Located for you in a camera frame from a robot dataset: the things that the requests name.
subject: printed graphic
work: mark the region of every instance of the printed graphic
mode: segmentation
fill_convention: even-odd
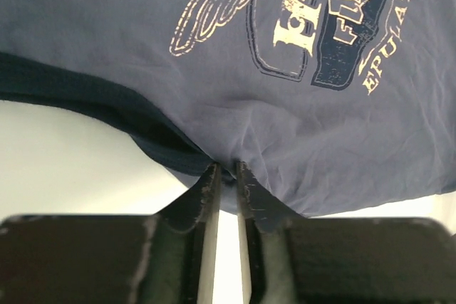
[[[189,53],[246,7],[252,58],[262,73],[333,90],[345,89],[357,76],[371,94],[401,42],[409,2],[190,0],[170,52]]]

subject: white background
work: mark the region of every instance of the white background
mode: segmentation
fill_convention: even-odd
[[[0,221],[12,214],[153,214],[186,189],[130,137],[58,108],[0,101]],[[426,216],[456,233],[456,195],[337,216]],[[221,212],[214,303],[241,303],[237,218]]]

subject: blue t-shirt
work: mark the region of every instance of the blue t-shirt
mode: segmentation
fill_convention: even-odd
[[[309,216],[456,187],[456,0],[0,0],[0,97]]]

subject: shirt fabric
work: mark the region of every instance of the shirt fabric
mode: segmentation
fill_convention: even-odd
[[[0,98],[96,117],[184,174],[245,161],[307,216],[442,194],[456,187],[455,9],[0,0]]]

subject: cloth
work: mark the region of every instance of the cloth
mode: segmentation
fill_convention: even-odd
[[[441,194],[456,187],[455,9],[0,0],[0,97],[97,117],[192,176],[243,160],[308,216]]]

